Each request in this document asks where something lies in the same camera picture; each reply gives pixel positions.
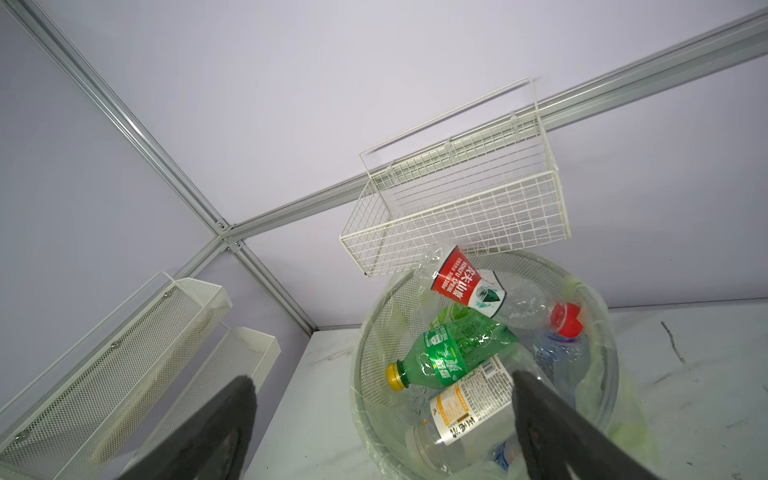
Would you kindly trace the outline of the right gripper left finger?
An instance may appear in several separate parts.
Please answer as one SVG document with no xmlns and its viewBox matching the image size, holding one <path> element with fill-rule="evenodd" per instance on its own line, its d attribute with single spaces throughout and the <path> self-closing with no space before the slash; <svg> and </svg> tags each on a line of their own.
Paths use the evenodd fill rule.
<svg viewBox="0 0 768 480">
<path fill-rule="evenodd" d="M 238 479 L 257 413 L 253 381 L 234 378 L 123 479 Z"/>
</svg>

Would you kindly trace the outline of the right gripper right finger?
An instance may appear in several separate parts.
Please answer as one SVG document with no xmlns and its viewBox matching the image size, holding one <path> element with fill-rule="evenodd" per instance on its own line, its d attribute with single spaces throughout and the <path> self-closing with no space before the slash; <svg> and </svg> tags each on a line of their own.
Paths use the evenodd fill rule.
<svg viewBox="0 0 768 480">
<path fill-rule="evenodd" d="M 512 373 L 515 429 L 531 479 L 654 479 L 534 374 Z"/>
</svg>

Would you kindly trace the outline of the clear bottle yellow label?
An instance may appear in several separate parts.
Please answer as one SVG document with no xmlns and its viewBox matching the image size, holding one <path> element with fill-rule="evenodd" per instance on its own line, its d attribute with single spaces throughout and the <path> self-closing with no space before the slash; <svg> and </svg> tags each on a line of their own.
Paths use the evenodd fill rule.
<svg viewBox="0 0 768 480">
<path fill-rule="evenodd" d="M 409 456 L 442 474 L 486 460 L 515 435 L 516 371 L 554 387 L 525 347 L 508 345 L 430 400 L 427 413 L 406 431 Z"/>
</svg>

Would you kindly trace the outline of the green soda bottle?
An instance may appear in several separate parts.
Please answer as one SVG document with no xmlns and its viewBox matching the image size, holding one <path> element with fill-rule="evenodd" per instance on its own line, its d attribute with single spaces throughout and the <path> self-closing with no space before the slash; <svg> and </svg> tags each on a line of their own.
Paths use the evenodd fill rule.
<svg viewBox="0 0 768 480">
<path fill-rule="evenodd" d="M 458 319 L 444 316 L 414 341 L 404 359 L 387 367 L 387 383 L 395 392 L 411 386 L 440 390 L 517 342 L 507 326 L 475 311 Z"/>
</svg>

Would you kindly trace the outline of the red label crushed bottle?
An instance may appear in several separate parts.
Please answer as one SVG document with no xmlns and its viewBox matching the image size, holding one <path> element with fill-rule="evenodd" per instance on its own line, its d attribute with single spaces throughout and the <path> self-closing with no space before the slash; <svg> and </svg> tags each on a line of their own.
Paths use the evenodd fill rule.
<svg viewBox="0 0 768 480">
<path fill-rule="evenodd" d="M 546 330 L 573 339 L 584 332 L 581 308 L 518 274 L 482 270 L 454 243 L 428 248 L 413 278 L 424 288 L 523 335 Z"/>
</svg>

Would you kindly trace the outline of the mesh waste bin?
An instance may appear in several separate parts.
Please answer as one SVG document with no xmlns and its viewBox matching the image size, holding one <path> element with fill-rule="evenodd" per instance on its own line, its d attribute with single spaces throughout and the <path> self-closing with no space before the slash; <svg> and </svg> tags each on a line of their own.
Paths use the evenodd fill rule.
<svg viewBox="0 0 768 480">
<path fill-rule="evenodd" d="M 472 262 L 502 273 L 520 274 L 560 294 L 570 285 L 582 312 L 589 368 L 576 385 L 575 408 L 596 427 L 610 426 L 620 390 L 620 365 L 608 308 L 599 293 L 556 264 L 530 252 L 474 255 Z M 393 279 L 364 321 L 352 367 L 353 422 L 373 462 L 389 479 L 445 479 L 447 473 L 409 452 L 405 434 L 426 414 L 435 391 L 411 387 L 391 390 L 385 368 L 407 353 L 417 336 L 443 311 L 447 299 L 427 292 L 406 272 Z"/>
</svg>

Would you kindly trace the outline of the white mesh lower shelf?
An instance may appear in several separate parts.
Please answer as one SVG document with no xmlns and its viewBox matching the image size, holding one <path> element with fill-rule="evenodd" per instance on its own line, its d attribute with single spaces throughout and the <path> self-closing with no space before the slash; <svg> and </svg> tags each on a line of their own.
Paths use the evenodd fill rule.
<svg viewBox="0 0 768 480">
<path fill-rule="evenodd" d="M 272 335 L 245 327 L 229 329 L 123 472 L 136 466 L 234 378 L 249 377 L 259 391 L 280 353 L 278 339 Z"/>
</svg>

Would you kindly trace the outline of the white mesh shelf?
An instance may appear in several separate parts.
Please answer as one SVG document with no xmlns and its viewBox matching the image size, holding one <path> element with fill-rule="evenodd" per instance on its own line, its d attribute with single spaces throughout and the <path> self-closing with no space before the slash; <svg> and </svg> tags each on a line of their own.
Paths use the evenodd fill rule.
<svg viewBox="0 0 768 480">
<path fill-rule="evenodd" d="M 2 478 L 100 478 L 231 307 L 155 274 L 2 406 Z"/>
<path fill-rule="evenodd" d="M 259 391 L 280 353 L 278 339 L 272 335 L 245 327 L 229 329 L 123 472 L 136 466 L 234 378 L 249 377 Z"/>
</svg>

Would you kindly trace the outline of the white mesh upper shelf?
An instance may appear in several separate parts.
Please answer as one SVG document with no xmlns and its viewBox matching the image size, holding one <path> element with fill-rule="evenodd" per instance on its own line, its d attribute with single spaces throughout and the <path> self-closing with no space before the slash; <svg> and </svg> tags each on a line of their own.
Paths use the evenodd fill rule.
<svg viewBox="0 0 768 480">
<path fill-rule="evenodd" d="M 2 478 L 100 478 L 231 307 L 155 274 L 2 406 Z"/>
</svg>

